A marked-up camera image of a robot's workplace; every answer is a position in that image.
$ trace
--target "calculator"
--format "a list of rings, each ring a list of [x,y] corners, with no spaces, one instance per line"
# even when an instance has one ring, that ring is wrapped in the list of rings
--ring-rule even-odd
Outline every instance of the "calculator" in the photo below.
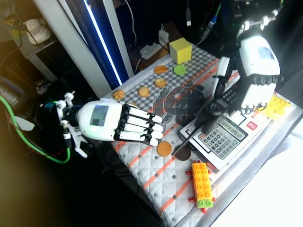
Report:
[[[215,172],[220,171],[262,129],[250,116],[239,111],[219,117],[207,135],[197,132],[187,144]],[[182,140],[195,129],[195,120],[179,132]]]

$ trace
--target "calculator keypad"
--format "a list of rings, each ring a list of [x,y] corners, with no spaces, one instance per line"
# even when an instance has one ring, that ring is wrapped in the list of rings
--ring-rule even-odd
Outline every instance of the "calculator keypad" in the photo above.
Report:
[[[199,138],[220,159],[228,156],[240,143],[218,124],[210,131],[207,138],[203,134]]]

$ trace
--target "green round object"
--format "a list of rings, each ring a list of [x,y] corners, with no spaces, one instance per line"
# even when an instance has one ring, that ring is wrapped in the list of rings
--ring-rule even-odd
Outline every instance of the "green round object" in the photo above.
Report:
[[[185,72],[186,72],[186,68],[183,64],[180,64],[180,65],[177,65],[175,68],[174,68],[174,72],[177,74],[177,75],[183,75]]]

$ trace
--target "gray checkered fabric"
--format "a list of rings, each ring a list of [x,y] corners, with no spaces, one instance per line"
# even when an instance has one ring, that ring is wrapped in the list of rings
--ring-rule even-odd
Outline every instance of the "gray checkered fabric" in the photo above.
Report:
[[[184,75],[179,76],[174,73],[174,67],[177,64],[174,61],[171,61],[165,65],[168,69],[165,73],[161,73],[159,75],[153,73],[146,80],[142,81],[139,84],[136,84],[132,89],[129,89],[129,91],[127,91],[122,101],[126,103],[136,103],[139,109],[148,111],[152,108],[153,101],[157,98],[159,92],[162,90],[162,88],[155,86],[154,82],[156,79],[166,79],[166,87],[173,89],[182,85],[186,80],[192,78],[196,73],[205,68],[216,58],[210,55],[208,52],[193,45],[192,59],[195,60],[183,63],[183,65],[186,67],[186,73]],[[140,87],[148,87],[152,92],[148,97],[142,98],[138,95],[138,89]]]

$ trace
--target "round cookie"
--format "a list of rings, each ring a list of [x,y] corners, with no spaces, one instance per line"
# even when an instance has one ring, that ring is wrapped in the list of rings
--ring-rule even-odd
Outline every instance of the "round cookie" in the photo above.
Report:
[[[170,143],[168,143],[166,141],[159,143],[157,146],[158,154],[163,157],[170,155],[171,151],[172,151],[172,146]]]
[[[141,88],[139,88],[139,90],[138,90],[138,94],[139,94],[141,97],[147,97],[147,96],[149,96],[150,91],[149,91],[148,87],[141,87]]]
[[[185,72],[186,72],[186,68],[184,65],[180,64],[180,65],[177,65],[176,67],[174,67],[174,72],[177,74],[177,75],[183,75]]]
[[[115,100],[121,100],[124,98],[124,96],[125,96],[125,92],[123,90],[117,90],[112,94],[112,97]]]
[[[166,85],[166,80],[163,79],[163,78],[156,79],[156,80],[155,80],[155,85],[156,85],[156,87],[165,87],[165,85]]]
[[[180,161],[186,161],[190,158],[191,156],[191,150],[188,146],[184,145],[181,150],[175,154],[176,158],[179,159]]]
[[[167,68],[164,65],[159,65],[154,69],[156,74],[164,73],[167,71]]]

